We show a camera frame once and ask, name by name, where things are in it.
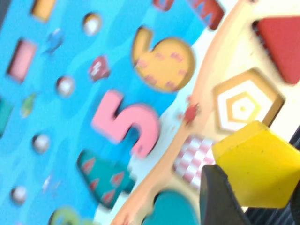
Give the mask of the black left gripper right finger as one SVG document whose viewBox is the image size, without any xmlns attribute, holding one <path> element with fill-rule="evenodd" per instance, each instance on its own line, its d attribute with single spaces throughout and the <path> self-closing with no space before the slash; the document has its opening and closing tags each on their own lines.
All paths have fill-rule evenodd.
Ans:
<svg viewBox="0 0 300 225">
<path fill-rule="evenodd" d="M 288 217 L 288 225 L 300 224 L 300 185 L 295 188 L 290 199 L 290 214 Z"/>
</svg>

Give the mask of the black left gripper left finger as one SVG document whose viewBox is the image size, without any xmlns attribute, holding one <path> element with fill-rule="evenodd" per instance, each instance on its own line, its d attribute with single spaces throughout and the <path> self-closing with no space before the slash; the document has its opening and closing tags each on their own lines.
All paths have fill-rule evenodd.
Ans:
<svg viewBox="0 0 300 225">
<path fill-rule="evenodd" d="M 200 187 L 202 225 L 249 225 L 226 173 L 218 165 L 202 168 Z"/>
</svg>

